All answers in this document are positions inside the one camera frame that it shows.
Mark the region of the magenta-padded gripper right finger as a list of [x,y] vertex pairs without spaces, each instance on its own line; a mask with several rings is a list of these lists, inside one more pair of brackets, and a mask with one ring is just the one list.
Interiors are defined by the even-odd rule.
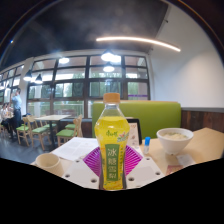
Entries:
[[150,156],[144,156],[140,148],[126,147],[124,174],[127,189],[143,187],[164,177]]

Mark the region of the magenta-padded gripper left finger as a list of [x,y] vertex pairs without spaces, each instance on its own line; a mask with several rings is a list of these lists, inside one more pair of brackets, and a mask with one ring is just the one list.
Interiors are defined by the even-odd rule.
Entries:
[[64,173],[63,178],[81,187],[98,189],[100,187],[101,157],[100,149],[76,159]]

